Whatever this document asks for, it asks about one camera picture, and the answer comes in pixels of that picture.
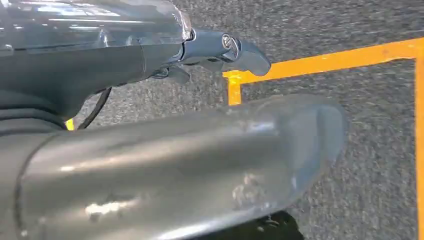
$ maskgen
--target black cable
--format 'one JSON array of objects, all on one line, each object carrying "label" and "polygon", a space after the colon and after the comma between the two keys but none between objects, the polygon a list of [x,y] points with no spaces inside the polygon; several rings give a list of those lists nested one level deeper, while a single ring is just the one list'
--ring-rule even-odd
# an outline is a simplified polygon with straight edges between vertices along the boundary
[{"label": "black cable", "polygon": [[100,98],[95,104],[93,111],[90,113],[90,115],[88,115],[86,119],[84,119],[81,125],[78,126],[78,129],[86,129],[93,122],[93,120],[97,117],[97,115],[102,110],[103,106],[105,106],[106,101],[108,100],[109,95],[111,94],[111,90],[112,88],[109,87],[108,89],[104,90],[101,93]]}]

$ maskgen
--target yellow floor marking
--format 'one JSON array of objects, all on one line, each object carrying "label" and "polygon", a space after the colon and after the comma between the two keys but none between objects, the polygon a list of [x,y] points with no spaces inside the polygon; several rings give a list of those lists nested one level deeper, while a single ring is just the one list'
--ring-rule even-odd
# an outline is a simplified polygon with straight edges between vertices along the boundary
[{"label": "yellow floor marking", "polygon": [[65,125],[66,125],[66,127],[67,127],[67,129],[69,130],[69,131],[73,131],[73,130],[75,130],[75,127],[74,127],[74,120],[71,118],[71,119],[69,119],[69,120],[67,120],[66,122],[65,122]]},{"label": "yellow floor marking", "polygon": [[277,62],[265,76],[228,71],[228,104],[242,103],[241,85],[386,63],[396,59],[415,61],[415,162],[418,239],[424,240],[424,37],[319,56]]},{"label": "yellow floor marking", "polygon": [[418,239],[424,240],[424,44],[415,62],[415,162]]}]

